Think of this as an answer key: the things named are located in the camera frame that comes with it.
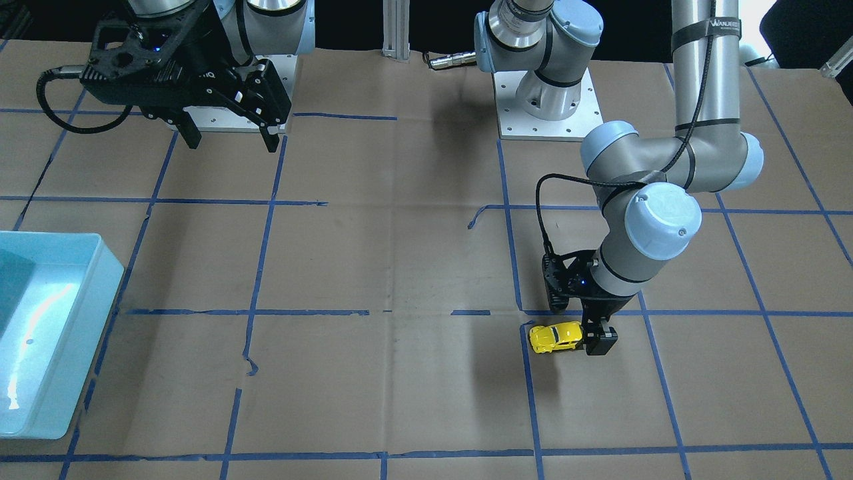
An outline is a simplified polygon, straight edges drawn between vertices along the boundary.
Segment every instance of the light blue plastic container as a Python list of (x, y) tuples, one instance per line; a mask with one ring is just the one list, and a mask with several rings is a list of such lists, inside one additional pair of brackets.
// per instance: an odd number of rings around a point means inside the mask
[(60, 438), (124, 268), (95, 233), (0, 231), (0, 438)]

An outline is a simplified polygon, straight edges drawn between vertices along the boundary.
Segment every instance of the velcro strap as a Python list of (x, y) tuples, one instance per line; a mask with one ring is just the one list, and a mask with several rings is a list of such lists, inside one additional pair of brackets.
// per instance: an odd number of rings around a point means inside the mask
[(741, 23), (737, 17), (711, 17), (685, 26), (672, 34), (672, 51), (710, 36), (736, 35), (740, 38)]

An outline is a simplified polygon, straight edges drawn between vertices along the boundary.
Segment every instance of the metal plate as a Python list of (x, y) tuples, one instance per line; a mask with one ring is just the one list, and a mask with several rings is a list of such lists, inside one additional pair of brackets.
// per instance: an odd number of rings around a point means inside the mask
[[(296, 55), (270, 55), (258, 58), (269, 58), (276, 65), (276, 71), (281, 75), (281, 82), (287, 96), (293, 100), (293, 87), (296, 82)], [(195, 124), (201, 132), (258, 132), (258, 126), (251, 120), (241, 117), (225, 107), (186, 107)], [(284, 133), (287, 122), (278, 126), (278, 131)]]
[(521, 108), (521, 102), (515, 98), (515, 90), (525, 73), (498, 72), (492, 76), (502, 139), (580, 142), (593, 128), (604, 123), (589, 70), (584, 72), (581, 80), (581, 101), (575, 113), (565, 120), (540, 120)]

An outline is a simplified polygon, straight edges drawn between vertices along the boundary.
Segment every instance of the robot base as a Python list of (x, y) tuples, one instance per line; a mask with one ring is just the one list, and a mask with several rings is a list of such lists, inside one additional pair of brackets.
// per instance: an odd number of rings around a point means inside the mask
[(581, 142), (592, 129), (604, 123), (589, 70), (584, 72), (581, 80), (581, 101), (575, 113), (565, 120), (541, 120), (524, 111), (515, 91), (525, 73), (497, 72), (492, 75), (502, 139)]
[[(276, 65), (276, 71), (281, 75), (281, 82), (287, 96), (293, 100), (293, 87), (296, 83), (296, 55), (258, 56), (269, 58)], [(186, 107), (184, 110), (193, 117), (200, 132), (245, 132), (258, 133), (258, 126), (245, 117), (241, 117), (225, 107)], [(278, 126), (278, 132), (285, 133), (287, 123)]]

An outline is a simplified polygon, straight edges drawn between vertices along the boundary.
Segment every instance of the toy car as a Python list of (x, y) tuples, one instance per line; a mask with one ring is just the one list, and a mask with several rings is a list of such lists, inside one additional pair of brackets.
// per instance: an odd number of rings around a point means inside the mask
[(555, 350), (574, 350), (583, 340), (580, 322), (564, 322), (544, 326), (538, 325), (530, 331), (531, 347), (538, 354)]

